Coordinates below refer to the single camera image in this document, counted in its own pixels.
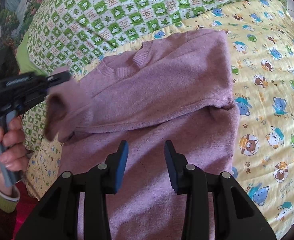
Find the sweater collar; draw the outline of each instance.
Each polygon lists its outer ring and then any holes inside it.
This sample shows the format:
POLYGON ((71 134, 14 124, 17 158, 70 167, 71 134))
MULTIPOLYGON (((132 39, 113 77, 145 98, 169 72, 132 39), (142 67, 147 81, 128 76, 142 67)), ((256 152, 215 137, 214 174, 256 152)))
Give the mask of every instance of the sweater collar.
POLYGON ((151 46, 152 41, 147 41, 143 42, 141 48, 138 51, 124 52, 132 54, 129 55, 129 57, 126 59, 126 63, 128 63, 128 61, 132 61, 132 64, 128 67, 120 67, 125 62, 119 62, 118 59, 115 58, 115 56, 107 56, 102 59, 97 68, 104 76, 110 77, 112 79, 121 79, 128 77, 144 67, 151 46))

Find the sweater sleeve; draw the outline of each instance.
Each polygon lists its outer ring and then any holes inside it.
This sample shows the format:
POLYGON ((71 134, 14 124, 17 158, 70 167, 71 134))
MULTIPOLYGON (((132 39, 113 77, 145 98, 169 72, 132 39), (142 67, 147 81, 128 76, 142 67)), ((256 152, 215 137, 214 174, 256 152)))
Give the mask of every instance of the sweater sleeve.
POLYGON ((13 196, 8 197, 0 192, 0 209, 6 213, 11 213, 15 210, 20 199, 20 193, 17 187, 13 186, 13 196))

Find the frog print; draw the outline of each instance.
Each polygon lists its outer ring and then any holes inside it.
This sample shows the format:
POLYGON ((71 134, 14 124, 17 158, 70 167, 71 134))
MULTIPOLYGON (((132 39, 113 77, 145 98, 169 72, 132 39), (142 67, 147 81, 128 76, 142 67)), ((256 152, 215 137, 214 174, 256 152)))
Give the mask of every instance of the frog print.
POLYGON ((137 5, 138 9, 145 8, 149 5, 148 0, 134 0, 135 4, 137 5))
POLYGON ((152 8, 154 9, 154 13, 157 16, 164 15, 167 13, 166 6, 164 3, 156 3, 152 5, 152 8))

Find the red fabric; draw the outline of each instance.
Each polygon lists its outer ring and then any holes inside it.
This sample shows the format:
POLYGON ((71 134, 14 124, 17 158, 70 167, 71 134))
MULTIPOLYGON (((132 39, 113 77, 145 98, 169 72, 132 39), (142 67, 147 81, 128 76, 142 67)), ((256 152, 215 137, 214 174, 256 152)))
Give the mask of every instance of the red fabric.
POLYGON ((20 191, 20 200, 16 206, 17 216, 13 239, 15 239, 18 230, 38 203, 36 198, 32 198, 28 195, 26 185, 23 182, 18 182, 16 186, 20 191))

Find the tree painting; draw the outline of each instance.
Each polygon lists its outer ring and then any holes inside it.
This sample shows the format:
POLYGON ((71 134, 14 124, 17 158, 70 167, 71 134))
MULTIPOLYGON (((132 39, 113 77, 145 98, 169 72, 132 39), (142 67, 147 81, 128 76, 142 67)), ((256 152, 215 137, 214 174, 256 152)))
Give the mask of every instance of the tree painting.
POLYGON ((42 2, 43 0, 0 0, 0 48, 8 45, 16 51, 42 2))

